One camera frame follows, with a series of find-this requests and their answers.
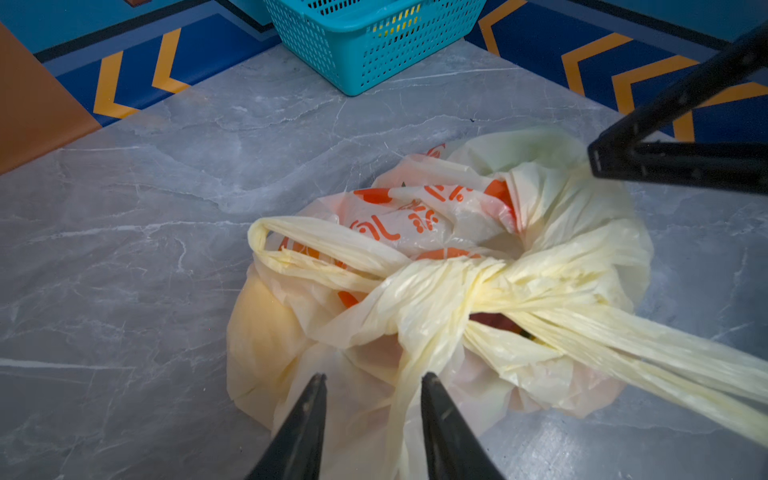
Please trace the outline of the yellowish printed plastic bag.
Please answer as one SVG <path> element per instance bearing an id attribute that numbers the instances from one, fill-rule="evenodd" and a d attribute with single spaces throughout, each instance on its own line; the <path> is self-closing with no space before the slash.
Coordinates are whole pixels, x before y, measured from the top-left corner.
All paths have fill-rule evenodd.
<path id="1" fill-rule="evenodd" d="M 767 441 L 766 362 L 635 314 L 648 231 L 560 129 L 406 156 L 367 189 L 257 220 L 248 242 L 228 394 L 277 430 L 325 374 L 325 478 L 426 477 L 427 373 L 479 433 L 511 410 L 585 417 L 632 385 Z"/>

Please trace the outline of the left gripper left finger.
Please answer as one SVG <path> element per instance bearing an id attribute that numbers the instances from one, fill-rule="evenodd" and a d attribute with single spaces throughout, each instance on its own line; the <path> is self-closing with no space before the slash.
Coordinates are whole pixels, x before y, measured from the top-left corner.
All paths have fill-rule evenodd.
<path id="1" fill-rule="evenodd" d="M 247 480 L 317 480 L 327 410 L 326 375 L 315 374 Z"/>

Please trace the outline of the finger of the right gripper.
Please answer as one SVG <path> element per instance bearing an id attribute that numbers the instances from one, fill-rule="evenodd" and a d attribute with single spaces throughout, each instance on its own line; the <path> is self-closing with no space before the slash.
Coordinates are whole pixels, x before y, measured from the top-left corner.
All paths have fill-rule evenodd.
<path id="1" fill-rule="evenodd" d="M 731 97 L 737 82 L 767 65 L 762 24 L 626 115 L 588 147 L 595 177 L 765 194 L 765 143 L 647 142 L 658 128 L 695 108 Z"/>

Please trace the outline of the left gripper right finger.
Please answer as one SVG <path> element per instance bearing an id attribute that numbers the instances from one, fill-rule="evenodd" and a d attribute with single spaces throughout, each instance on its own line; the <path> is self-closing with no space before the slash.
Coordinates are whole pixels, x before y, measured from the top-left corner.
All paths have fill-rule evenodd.
<path id="1" fill-rule="evenodd" d="M 504 480 L 435 373 L 422 378 L 420 403 L 430 480 Z"/>

